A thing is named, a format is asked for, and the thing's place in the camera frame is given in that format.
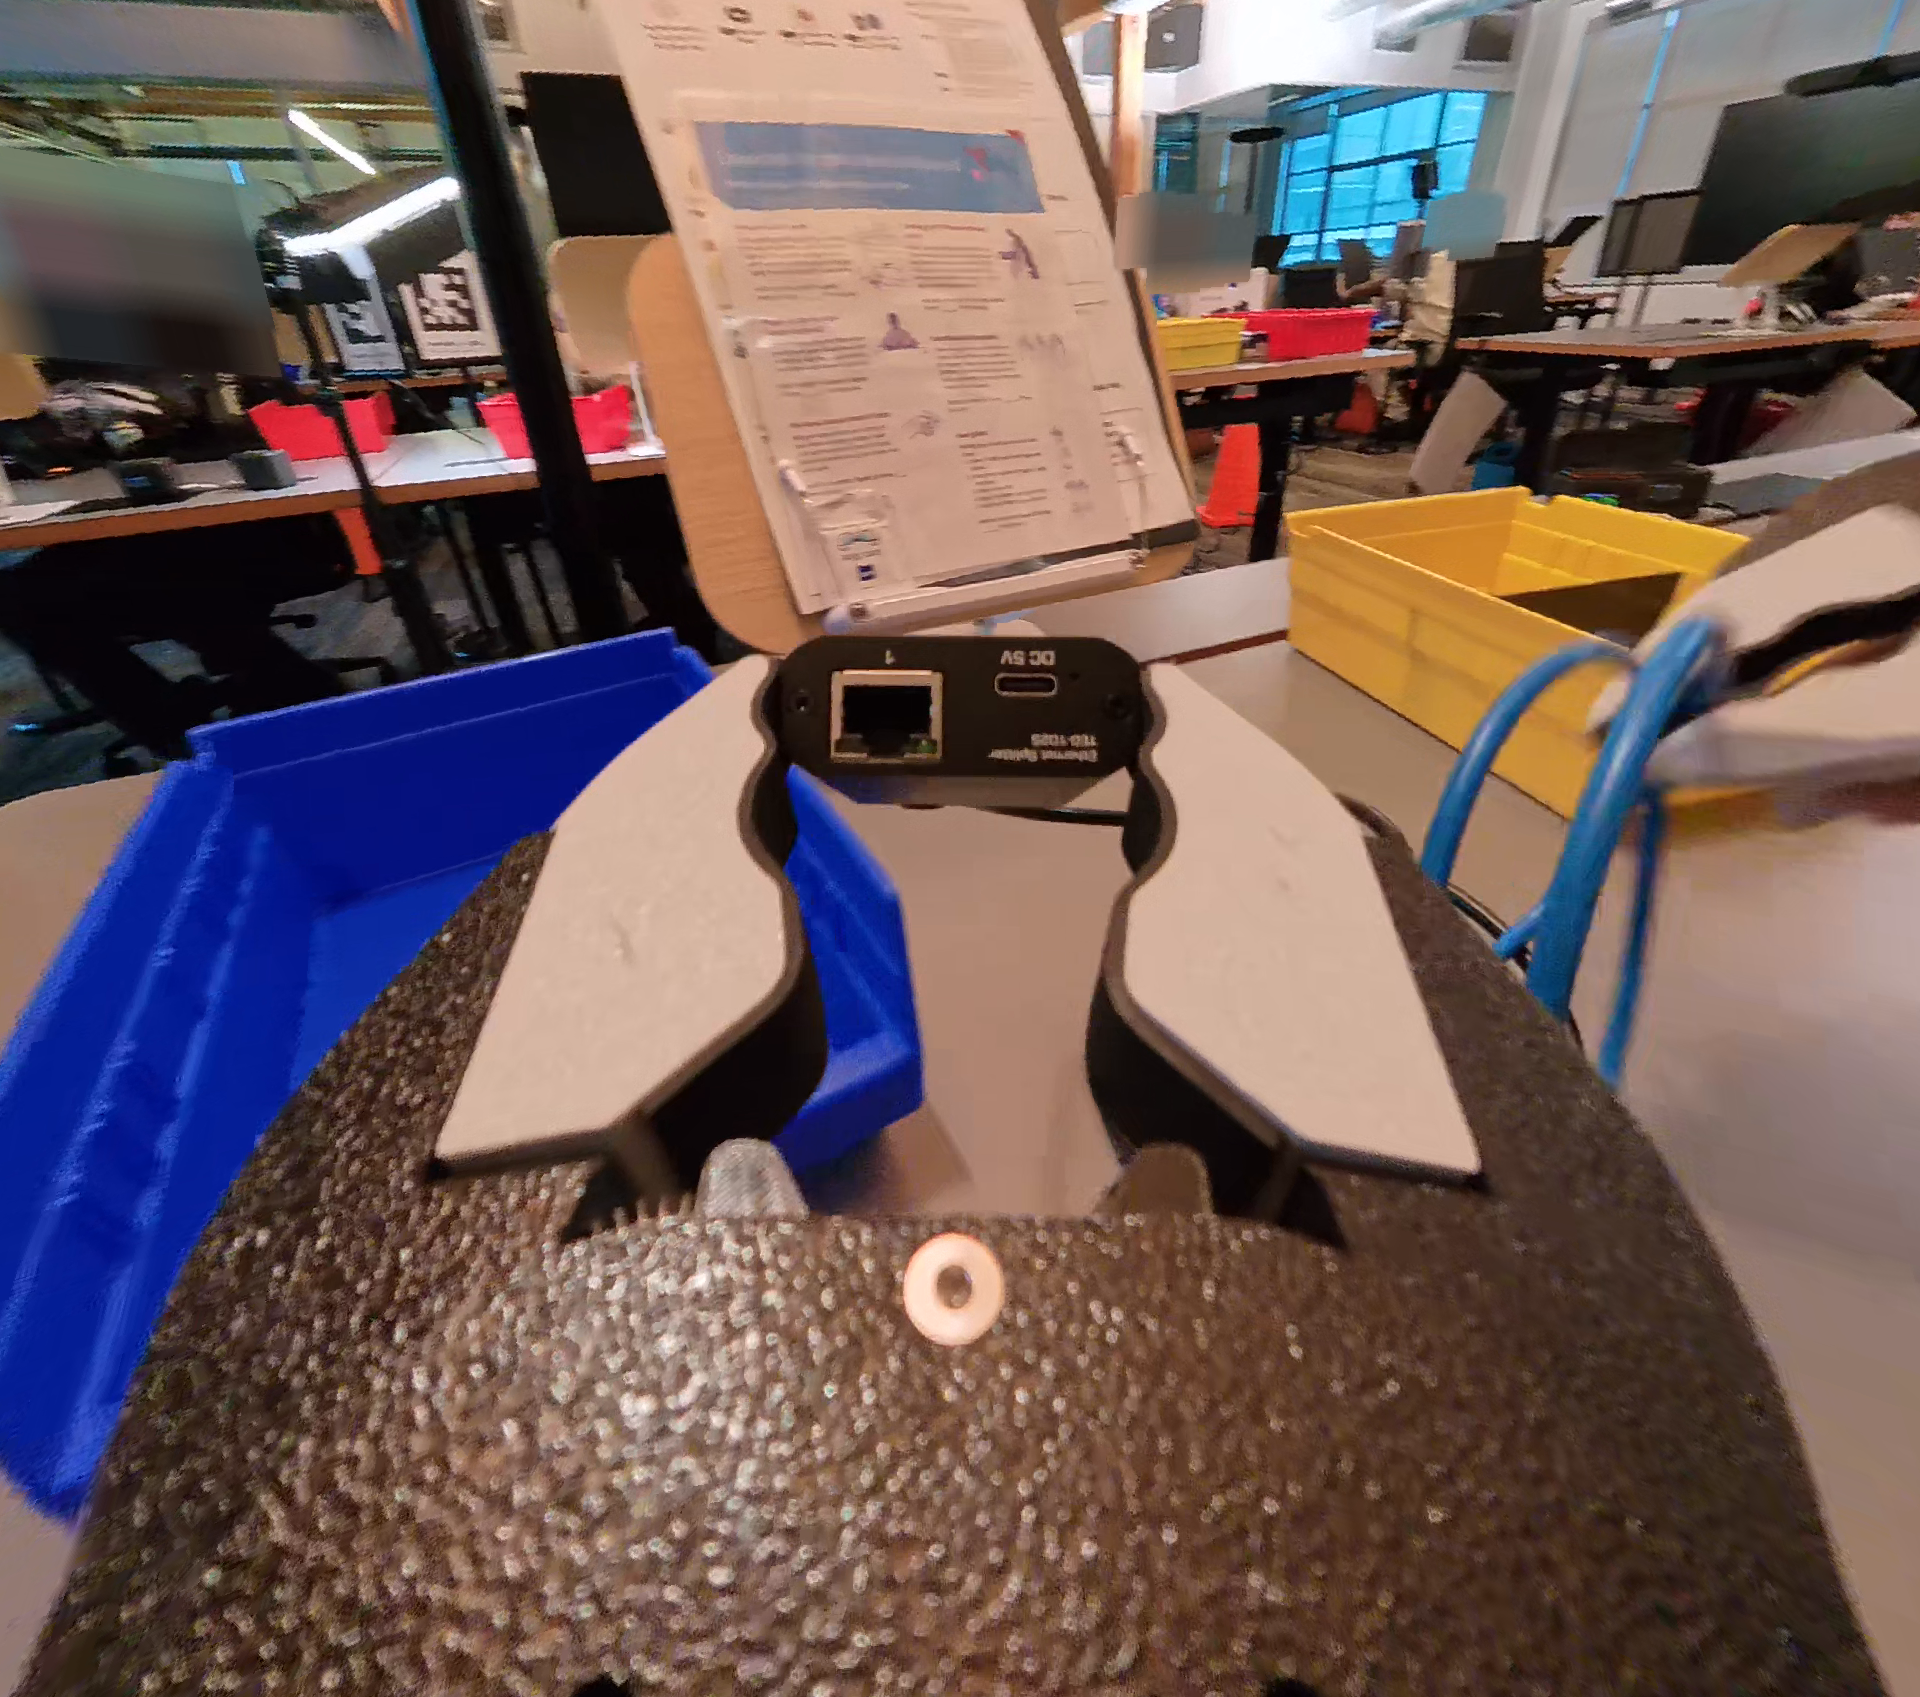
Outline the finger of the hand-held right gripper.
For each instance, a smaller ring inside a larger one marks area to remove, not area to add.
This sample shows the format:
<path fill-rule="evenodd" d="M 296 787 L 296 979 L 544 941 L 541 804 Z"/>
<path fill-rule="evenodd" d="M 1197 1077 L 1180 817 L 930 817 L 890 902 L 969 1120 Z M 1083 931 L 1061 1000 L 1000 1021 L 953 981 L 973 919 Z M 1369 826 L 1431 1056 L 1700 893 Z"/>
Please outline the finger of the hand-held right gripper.
<path fill-rule="evenodd" d="M 1916 774 L 1916 671 L 1814 671 L 1748 691 L 1706 673 L 1682 687 L 1646 763 L 1661 791 L 1844 788 Z"/>
<path fill-rule="evenodd" d="M 1904 637 L 1918 623 L 1918 519 L 1879 505 L 1721 571 L 1643 637 L 1706 629 L 1721 677 L 1778 677 L 1814 657 Z"/>

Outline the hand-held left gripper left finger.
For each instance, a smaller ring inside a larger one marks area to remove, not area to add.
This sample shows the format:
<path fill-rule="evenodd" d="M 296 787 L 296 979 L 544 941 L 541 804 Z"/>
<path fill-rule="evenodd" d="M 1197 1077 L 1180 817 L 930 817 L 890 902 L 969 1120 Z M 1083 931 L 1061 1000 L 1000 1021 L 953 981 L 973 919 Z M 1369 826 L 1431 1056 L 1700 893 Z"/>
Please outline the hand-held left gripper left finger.
<path fill-rule="evenodd" d="M 774 677 L 740 659 L 553 823 L 436 1163 L 705 1163 L 774 1141 L 818 1088 Z"/>

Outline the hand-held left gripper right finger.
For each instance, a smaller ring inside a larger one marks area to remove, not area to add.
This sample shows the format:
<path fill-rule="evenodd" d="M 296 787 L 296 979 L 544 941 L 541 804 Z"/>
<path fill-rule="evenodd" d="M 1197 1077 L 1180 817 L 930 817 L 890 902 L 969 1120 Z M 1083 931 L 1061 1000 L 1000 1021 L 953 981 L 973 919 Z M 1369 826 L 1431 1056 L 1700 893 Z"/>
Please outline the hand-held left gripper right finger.
<path fill-rule="evenodd" d="M 1182 1149 L 1212 1209 L 1275 1220 L 1312 1168 L 1467 1188 L 1482 1157 L 1371 837 L 1186 671 L 1144 725 L 1086 1081 L 1129 1154 Z"/>

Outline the blue plastic bin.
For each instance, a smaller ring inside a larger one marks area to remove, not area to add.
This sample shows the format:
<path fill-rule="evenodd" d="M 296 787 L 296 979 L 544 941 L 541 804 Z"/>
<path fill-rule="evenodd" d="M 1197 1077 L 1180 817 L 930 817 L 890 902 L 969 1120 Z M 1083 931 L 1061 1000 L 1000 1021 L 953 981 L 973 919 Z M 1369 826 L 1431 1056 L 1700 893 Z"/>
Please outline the blue plastic bin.
<path fill-rule="evenodd" d="M 288 1098 L 520 838 L 708 684 L 634 633 L 210 725 L 2 1075 L 2 1455 L 71 1524 L 156 1322 Z"/>

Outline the black ethernet splitter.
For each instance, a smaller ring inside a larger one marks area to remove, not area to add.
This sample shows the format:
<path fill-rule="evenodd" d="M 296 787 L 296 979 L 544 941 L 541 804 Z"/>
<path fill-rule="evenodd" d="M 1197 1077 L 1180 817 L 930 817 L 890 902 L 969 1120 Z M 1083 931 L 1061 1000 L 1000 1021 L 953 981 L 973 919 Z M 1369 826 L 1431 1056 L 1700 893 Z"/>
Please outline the black ethernet splitter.
<path fill-rule="evenodd" d="M 1132 654 L 1046 633 L 818 637 L 757 709 L 777 757 L 851 803 L 995 815 L 1134 772 L 1158 722 Z"/>

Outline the grey desk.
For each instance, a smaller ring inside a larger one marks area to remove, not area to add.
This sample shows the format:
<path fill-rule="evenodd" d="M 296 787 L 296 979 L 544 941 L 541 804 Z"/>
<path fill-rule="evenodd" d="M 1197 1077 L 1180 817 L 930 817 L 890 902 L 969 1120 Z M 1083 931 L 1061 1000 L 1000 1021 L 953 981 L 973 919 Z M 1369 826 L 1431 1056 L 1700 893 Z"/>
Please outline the grey desk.
<path fill-rule="evenodd" d="M 1329 788 L 1417 841 L 1452 752 L 1281 642 L 1286 567 L 1182 576 L 1043 623 L 1173 659 Z M 149 796 L 65 787 L 6 734 L 4 1035 Z M 1102 829 L 848 809 L 900 893 L 924 1108 L 808 1198 L 857 1212 L 1077 1212 L 1114 1167 L 1080 1071 L 1119 854 Z M 1563 823 L 1491 783 L 1456 881 L 1500 919 L 1543 889 Z M 1916 826 L 1676 823 L 1624 1098 L 1739 1285 L 1799 1422 L 1891 1694 L 1916 1694 Z"/>

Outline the black bin divider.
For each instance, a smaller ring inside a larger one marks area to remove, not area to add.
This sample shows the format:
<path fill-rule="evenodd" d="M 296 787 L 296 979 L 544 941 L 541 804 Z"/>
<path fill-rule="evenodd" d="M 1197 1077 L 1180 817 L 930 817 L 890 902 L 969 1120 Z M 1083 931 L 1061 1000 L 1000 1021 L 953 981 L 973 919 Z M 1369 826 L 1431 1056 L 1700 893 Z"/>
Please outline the black bin divider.
<path fill-rule="evenodd" d="M 1680 587 L 1680 574 L 1649 573 L 1611 580 L 1545 585 L 1495 600 L 1535 618 L 1632 646 L 1658 624 Z"/>

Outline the wooden background table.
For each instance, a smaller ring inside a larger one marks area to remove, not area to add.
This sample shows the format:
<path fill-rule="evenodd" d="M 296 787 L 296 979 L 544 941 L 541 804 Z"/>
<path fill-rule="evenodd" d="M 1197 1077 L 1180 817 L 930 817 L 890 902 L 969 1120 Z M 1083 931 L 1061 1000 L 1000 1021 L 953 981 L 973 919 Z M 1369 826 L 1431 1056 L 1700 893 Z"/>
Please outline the wooden background table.
<path fill-rule="evenodd" d="M 1173 413 L 1187 434 L 1251 426 L 1260 445 L 1248 562 L 1278 556 L 1283 496 L 1296 445 L 1352 402 L 1362 380 L 1385 380 L 1415 363 L 1407 346 L 1286 359 L 1280 363 L 1183 368 L 1168 377 Z"/>
<path fill-rule="evenodd" d="M 402 507 L 538 489 L 538 468 L 530 458 L 483 457 L 477 443 L 480 436 L 468 433 L 399 436 L 363 462 L 374 498 Z M 187 467 L 183 485 L 179 498 L 151 505 L 131 503 L 107 471 L 23 486 L 2 508 L 2 548 L 17 553 L 65 541 L 361 508 L 359 482 L 344 458 L 298 464 L 294 485 L 284 489 L 251 489 L 227 462 Z"/>
<path fill-rule="evenodd" d="M 1598 327 L 1535 335 L 1458 341 L 1465 367 L 1500 388 L 1518 424 L 1513 482 L 1543 494 L 1555 458 L 1561 398 L 1589 388 L 1604 374 L 1626 387 L 1666 377 L 1698 391 L 1688 458 L 1715 464 L 1730 458 L 1762 393 L 1815 388 L 1847 367 L 1911 351 L 1911 315 L 1814 322 L 1787 328 L 1758 325 Z"/>

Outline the brown cardboard box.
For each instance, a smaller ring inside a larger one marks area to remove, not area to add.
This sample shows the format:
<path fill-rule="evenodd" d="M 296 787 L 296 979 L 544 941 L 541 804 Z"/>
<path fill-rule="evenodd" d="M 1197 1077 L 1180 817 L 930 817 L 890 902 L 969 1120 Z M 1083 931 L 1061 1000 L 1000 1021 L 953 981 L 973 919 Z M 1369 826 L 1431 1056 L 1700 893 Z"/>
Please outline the brown cardboard box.
<path fill-rule="evenodd" d="M 1814 271 L 1857 233 L 1855 220 L 1787 224 L 1742 254 L 1718 278 L 1723 290 L 1775 293 Z"/>

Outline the small black monitor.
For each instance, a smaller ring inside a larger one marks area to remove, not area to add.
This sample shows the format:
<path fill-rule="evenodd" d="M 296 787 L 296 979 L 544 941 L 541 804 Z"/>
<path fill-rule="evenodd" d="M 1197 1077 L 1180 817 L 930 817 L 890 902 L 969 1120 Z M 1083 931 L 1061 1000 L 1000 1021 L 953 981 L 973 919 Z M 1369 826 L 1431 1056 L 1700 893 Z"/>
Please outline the small black monitor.
<path fill-rule="evenodd" d="M 1601 223 L 1592 277 L 1632 280 L 1680 273 L 1700 203 L 1698 189 L 1618 197 Z"/>

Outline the orange traffic cone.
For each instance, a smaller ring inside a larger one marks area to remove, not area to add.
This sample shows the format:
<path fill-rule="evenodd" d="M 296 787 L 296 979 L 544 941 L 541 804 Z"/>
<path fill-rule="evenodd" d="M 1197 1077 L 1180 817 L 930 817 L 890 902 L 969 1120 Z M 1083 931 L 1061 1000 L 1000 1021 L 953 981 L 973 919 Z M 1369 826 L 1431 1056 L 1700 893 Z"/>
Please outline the orange traffic cone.
<path fill-rule="evenodd" d="M 1213 533 L 1250 531 L 1257 517 L 1262 441 L 1255 424 L 1229 424 L 1217 433 L 1209 458 L 1209 482 L 1195 508 L 1202 527 Z"/>

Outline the fiducial marker board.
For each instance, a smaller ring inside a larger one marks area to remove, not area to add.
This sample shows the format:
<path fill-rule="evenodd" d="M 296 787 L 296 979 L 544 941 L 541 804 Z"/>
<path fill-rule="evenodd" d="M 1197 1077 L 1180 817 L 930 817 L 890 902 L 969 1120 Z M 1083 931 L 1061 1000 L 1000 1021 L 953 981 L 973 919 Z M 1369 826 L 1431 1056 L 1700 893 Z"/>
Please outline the fiducial marker board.
<path fill-rule="evenodd" d="M 471 251 L 395 285 L 411 352 L 425 368 L 494 364 L 502 345 Z"/>

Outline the black floor lamp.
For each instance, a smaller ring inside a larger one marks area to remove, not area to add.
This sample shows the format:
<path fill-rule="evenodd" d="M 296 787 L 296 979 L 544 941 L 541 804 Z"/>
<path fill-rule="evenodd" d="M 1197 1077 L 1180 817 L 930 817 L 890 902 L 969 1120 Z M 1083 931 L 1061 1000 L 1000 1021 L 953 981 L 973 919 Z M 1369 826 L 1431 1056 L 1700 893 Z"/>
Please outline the black floor lamp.
<path fill-rule="evenodd" d="M 1286 132 L 1281 126 L 1260 124 L 1233 128 L 1227 134 L 1231 162 L 1244 176 L 1244 212 L 1255 240 L 1275 228 L 1278 194 L 1283 189 Z"/>

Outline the black studio light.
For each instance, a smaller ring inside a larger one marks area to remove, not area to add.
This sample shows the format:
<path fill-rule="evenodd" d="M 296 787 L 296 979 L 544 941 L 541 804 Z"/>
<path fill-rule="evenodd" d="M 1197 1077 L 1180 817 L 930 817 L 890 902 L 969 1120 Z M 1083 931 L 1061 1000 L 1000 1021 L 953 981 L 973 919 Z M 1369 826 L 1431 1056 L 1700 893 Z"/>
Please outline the black studio light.
<path fill-rule="evenodd" d="M 346 306 L 411 285 L 468 251 L 461 183 L 402 170 L 270 214 L 253 235 L 270 288 Z"/>

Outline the black metal pole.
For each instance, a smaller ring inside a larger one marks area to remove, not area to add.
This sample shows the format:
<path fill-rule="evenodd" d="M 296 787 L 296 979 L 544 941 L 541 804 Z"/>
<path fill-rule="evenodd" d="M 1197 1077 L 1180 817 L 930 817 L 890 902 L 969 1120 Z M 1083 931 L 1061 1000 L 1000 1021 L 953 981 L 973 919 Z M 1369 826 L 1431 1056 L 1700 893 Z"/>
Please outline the black metal pole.
<path fill-rule="evenodd" d="M 443 145 L 461 189 L 461 219 L 492 306 L 512 391 L 540 479 L 549 541 L 589 640 L 627 629 L 627 612 L 593 511 L 593 485 L 545 300 L 545 278 L 520 197 L 505 116 L 471 0 L 406 0 L 427 66 Z"/>

